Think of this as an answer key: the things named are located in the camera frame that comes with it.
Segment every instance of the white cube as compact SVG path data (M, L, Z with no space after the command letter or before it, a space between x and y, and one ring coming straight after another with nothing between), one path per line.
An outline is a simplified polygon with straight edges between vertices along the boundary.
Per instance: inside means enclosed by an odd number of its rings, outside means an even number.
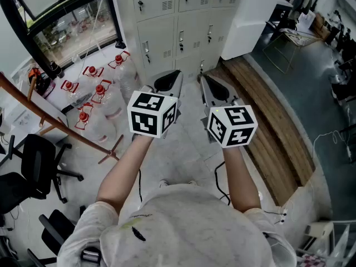
M222 148L248 145L257 127L251 106L210 109L207 129Z
M160 138L176 121L178 98L134 91L127 105L130 131Z

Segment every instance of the wooden coat rack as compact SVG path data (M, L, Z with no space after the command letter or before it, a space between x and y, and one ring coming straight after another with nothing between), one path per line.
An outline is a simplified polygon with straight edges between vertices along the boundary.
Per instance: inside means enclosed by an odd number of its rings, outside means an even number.
M120 143L120 141L123 139L123 135L121 135L118 140L116 141L114 147L111 150L104 149L100 145L95 144L94 142L86 139L85 137L81 136L80 134L76 133L75 131L71 130L69 127L67 127L61 119L58 118L56 120L53 118L51 115L46 113L44 110L39 108L35 103L31 101L31 96L32 92L34 89L34 86L36 84L36 78L34 77L31 81L31 86L28 91L27 97L19 90L16 88L15 85L13 85L5 76L2 72L0 72L0 87L2 87L6 92L8 92L12 97L14 97L17 101L19 101L22 105L24 105L26 108L34 112L37 116L41 118L39 122L39 127L43 127L44 121L47 121L48 123L51 124L50 127L44 129L41 131L39 134L44 135L46 132L49 132L53 130L54 128L57 128L61 130L62 132L68 134L71 137L74 137L76 140L79 140L83 142L86 145L89 145L90 147L99 150L106 154L106 156L98 162L98 164L103 163L105 160L107 160L109 157L113 157L117 161L119 158L116 156L115 149L117 145Z

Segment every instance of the shirt sleeve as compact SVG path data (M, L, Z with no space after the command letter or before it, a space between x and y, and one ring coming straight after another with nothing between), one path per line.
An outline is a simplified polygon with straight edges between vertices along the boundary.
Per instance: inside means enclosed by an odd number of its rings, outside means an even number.
M90 205L79 219L73 234L62 245L57 257L58 267L81 266L82 250L93 246L100 250L100 235L112 225L117 225L115 209L105 203Z
M251 209L244 215L265 234L271 246L273 261L277 267L295 267L296 254L293 247L261 209Z

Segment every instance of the wooden stair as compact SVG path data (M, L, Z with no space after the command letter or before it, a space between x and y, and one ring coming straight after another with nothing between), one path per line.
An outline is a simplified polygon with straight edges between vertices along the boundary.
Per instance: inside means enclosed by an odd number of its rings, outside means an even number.
M284 205L315 170L298 130L270 88L242 57L222 61L210 73L233 85L245 104L252 106L259 127L245 148L276 205Z

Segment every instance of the black office chair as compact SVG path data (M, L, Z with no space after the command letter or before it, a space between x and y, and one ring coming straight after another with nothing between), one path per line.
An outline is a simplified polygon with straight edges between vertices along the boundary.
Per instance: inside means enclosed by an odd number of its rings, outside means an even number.
M58 174L76 177L79 181L83 176L69 171L57 169L64 150L71 149L72 145L64 144L56 156L55 146L48 140L37 136L28 135L24 142L23 153L13 147L14 136L11 136L8 156L12 159L15 154L22 158L21 174L12 172L0 176L0 214L10 212L28 197L45 199L51 191L53 181L57 195L63 203L67 199L61 196L59 185L61 178Z
M75 225L58 210L54 210L49 219L45 215L40 215L38 219L44 226L43 242L55 255L58 255L63 243L73 233ZM30 249L27 249L27 253L36 267L45 267L47 264L57 262L57 257L39 259Z

